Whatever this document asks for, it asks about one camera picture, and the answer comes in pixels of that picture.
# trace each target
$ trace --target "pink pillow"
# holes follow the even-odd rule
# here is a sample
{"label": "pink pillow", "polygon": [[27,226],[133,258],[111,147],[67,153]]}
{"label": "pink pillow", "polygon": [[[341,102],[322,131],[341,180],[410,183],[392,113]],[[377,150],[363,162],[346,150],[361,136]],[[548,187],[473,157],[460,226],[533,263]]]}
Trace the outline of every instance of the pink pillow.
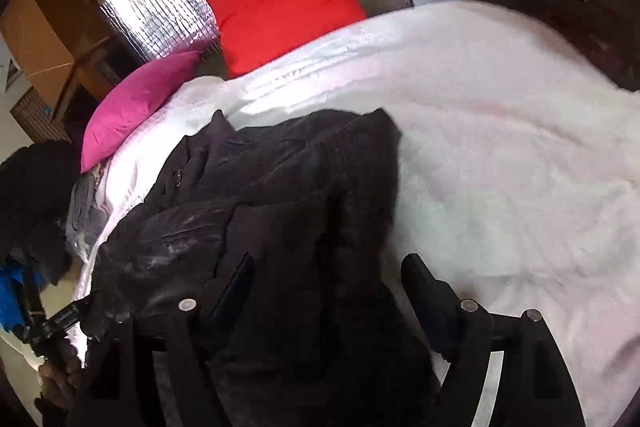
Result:
{"label": "pink pillow", "polygon": [[138,68],[119,83],[95,110],[84,131],[81,172],[111,156],[137,127],[191,79],[200,53],[159,58]]}

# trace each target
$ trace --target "blue cloth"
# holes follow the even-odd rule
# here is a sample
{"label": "blue cloth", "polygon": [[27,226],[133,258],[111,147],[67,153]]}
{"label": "blue cloth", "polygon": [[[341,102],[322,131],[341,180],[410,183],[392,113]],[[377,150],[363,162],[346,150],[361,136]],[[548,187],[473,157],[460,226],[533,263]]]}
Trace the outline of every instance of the blue cloth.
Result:
{"label": "blue cloth", "polygon": [[[18,298],[14,292],[12,279],[22,284],[24,266],[21,264],[11,264],[0,269],[0,325],[4,331],[11,331],[18,325],[24,325],[24,318],[20,312]],[[42,277],[37,273],[33,274],[36,284],[42,283]]]}

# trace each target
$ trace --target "red pillow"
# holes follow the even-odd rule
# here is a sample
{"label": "red pillow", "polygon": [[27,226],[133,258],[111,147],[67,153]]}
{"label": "red pillow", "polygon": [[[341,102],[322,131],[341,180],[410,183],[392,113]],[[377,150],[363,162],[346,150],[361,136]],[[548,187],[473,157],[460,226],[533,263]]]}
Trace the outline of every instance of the red pillow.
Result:
{"label": "red pillow", "polygon": [[363,20],[358,0],[207,0],[229,77],[250,73],[307,42]]}

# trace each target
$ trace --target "bed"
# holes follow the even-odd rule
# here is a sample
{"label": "bed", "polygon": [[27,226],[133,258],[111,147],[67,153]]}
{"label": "bed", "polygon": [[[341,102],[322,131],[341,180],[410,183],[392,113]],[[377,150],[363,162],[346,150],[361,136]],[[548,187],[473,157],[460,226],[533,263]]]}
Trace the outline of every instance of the bed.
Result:
{"label": "bed", "polygon": [[[216,109],[239,128],[378,107],[402,131],[382,274],[407,320],[399,264],[412,252],[491,312],[539,309],[586,424],[612,426],[640,383],[640,98],[513,12],[468,2],[402,10],[235,80],[188,82],[106,166],[111,216],[98,244]],[[76,298],[90,289],[96,251]],[[434,364],[442,379],[445,362]],[[475,425],[488,424],[499,367],[494,354]]]}

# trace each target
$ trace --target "black clothing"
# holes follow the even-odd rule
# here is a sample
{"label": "black clothing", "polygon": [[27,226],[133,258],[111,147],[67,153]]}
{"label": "black clothing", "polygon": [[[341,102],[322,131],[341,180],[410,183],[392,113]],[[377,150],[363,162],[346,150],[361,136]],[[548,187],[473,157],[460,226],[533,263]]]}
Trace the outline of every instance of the black clothing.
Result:
{"label": "black clothing", "polygon": [[78,152],[62,140],[19,149],[0,165],[0,263],[29,257],[46,282],[58,283],[70,264],[61,224],[79,171]]}
{"label": "black clothing", "polygon": [[231,425],[416,425],[433,395],[430,355],[378,265],[398,141],[382,110],[239,131],[218,111],[100,247],[83,329],[198,301],[226,259],[249,253],[254,283],[209,360]]}

